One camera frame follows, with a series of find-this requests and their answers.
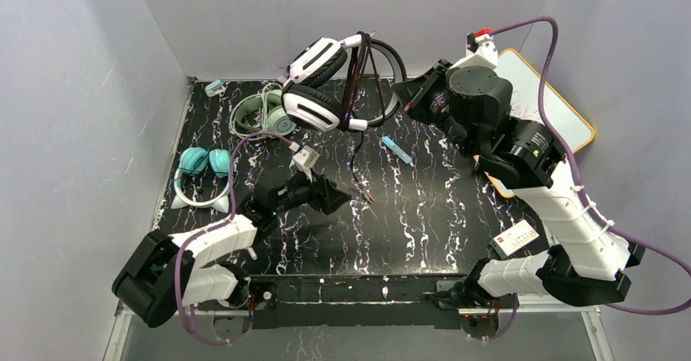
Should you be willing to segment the black and white headphones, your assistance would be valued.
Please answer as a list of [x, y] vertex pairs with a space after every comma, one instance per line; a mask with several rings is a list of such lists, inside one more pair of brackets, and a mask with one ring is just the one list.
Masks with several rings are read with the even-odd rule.
[[[297, 55], [286, 68], [287, 78], [281, 95], [284, 111], [300, 127], [319, 132], [340, 130], [362, 133], [384, 125], [396, 113], [399, 100], [393, 95], [388, 102], [384, 101], [373, 51], [379, 51], [388, 60], [396, 83], [407, 79], [399, 53], [389, 44], [372, 38], [370, 33], [360, 31], [342, 40], [321, 37]], [[325, 94], [320, 87], [344, 63], [349, 64], [346, 89], [338, 100]], [[381, 109], [380, 114], [371, 120], [361, 119], [354, 114], [355, 97], [367, 63], [372, 64]]]

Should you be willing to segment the mint green gaming headphones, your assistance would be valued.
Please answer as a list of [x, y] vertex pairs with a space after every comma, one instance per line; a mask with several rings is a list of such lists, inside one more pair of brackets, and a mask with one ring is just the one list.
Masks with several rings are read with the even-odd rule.
[[242, 99], [231, 109], [230, 132], [241, 139], [260, 131], [290, 135], [297, 125], [283, 108], [282, 94], [282, 86], [269, 83], [259, 93]]

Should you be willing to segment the teal cat ear headphones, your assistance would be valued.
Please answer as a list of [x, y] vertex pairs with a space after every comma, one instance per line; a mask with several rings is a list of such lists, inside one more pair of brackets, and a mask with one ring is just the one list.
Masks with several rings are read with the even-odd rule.
[[[207, 150], [202, 147], [184, 149], [178, 159], [178, 166], [172, 180], [174, 197], [170, 208], [213, 209], [227, 214], [230, 211], [230, 185], [227, 181], [230, 166], [231, 154], [226, 149]], [[200, 198], [201, 192], [187, 192], [187, 187], [192, 187], [193, 182], [198, 182], [199, 186], [203, 187], [205, 177], [209, 176], [213, 176], [215, 183], [224, 182], [223, 188], [218, 186], [216, 193], [203, 200]]]

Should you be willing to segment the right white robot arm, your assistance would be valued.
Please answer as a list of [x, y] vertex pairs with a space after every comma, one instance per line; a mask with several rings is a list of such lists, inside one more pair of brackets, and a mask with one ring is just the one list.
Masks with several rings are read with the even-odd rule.
[[480, 304], [511, 293], [546, 294], [570, 306], [624, 301], [632, 285], [624, 271], [644, 249], [596, 220], [593, 202], [581, 202], [566, 145], [546, 125], [511, 115], [510, 81], [491, 68], [455, 68], [441, 59], [393, 91], [406, 115], [438, 127], [480, 171], [526, 202], [557, 240], [525, 258], [483, 258], [463, 280], [434, 293], [435, 301]]

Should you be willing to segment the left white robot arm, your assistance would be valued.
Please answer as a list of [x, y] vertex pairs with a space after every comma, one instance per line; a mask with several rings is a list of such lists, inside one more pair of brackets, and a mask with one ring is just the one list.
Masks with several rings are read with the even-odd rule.
[[284, 212], [309, 205], [329, 215], [351, 199], [322, 174], [296, 174], [272, 189], [259, 185], [239, 203], [232, 219], [172, 235], [147, 233], [114, 279], [112, 293], [149, 328], [206, 301], [243, 305], [249, 296], [249, 274], [219, 263], [219, 258], [263, 242]]

